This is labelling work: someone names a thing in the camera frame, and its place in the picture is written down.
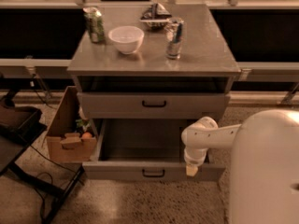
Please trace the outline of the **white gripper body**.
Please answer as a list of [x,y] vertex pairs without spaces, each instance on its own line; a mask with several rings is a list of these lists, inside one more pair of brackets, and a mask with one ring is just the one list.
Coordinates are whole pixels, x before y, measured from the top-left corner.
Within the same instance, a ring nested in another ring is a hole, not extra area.
[[184,149],[184,160],[189,165],[199,167],[204,163],[206,159],[206,153],[207,153],[206,148],[196,149],[196,148],[186,147]]

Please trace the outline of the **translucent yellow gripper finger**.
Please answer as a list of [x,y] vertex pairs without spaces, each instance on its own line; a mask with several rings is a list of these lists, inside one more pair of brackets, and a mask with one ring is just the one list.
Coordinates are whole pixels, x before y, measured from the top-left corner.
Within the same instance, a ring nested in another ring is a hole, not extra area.
[[194,177],[198,173],[198,167],[197,166],[192,166],[192,165],[187,165],[186,166],[186,175]]

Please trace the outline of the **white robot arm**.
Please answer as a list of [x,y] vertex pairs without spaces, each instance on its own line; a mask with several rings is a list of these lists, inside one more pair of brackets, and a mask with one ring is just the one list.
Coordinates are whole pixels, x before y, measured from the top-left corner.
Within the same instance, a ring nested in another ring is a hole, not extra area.
[[229,224],[299,224],[299,112],[273,109],[219,127],[203,117],[184,129],[186,174],[209,148],[231,150]]

